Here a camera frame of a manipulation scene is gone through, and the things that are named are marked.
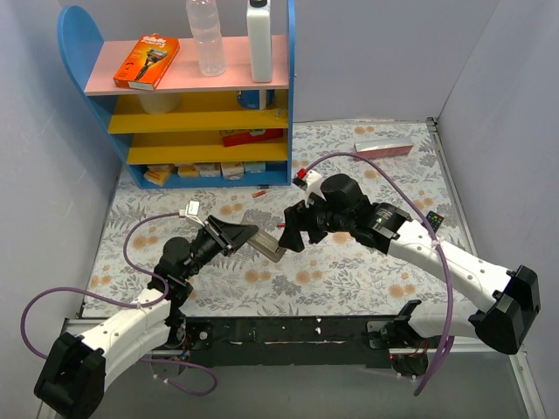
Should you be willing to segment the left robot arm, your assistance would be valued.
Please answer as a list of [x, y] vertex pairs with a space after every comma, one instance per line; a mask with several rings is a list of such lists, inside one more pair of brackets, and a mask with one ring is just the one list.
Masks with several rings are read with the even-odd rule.
[[163, 246], [152, 279], [136, 300], [79, 335], [53, 343], [34, 394], [64, 418], [88, 418], [112, 382], [180, 328], [181, 307], [196, 276], [215, 256], [229, 256], [259, 229], [209, 216], [189, 241], [173, 237]]

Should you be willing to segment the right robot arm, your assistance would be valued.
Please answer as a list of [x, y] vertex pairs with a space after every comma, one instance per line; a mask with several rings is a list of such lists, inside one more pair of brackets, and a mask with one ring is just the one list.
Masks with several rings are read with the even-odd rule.
[[502, 354], [516, 354], [541, 310], [537, 274], [491, 264], [441, 237], [389, 203], [372, 203], [348, 175], [323, 178], [301, 170], [293, 183], [304, 200], [284, 211], [281, 247], [294, 252], [318, 244], [329, 233], [348, 233], [357, 243], [408, 262], [466, 297], [452, 314], [445, 306], [414, 300], [397, 315], [393, 330], [412, 340], [442, 336], [477, 338]]

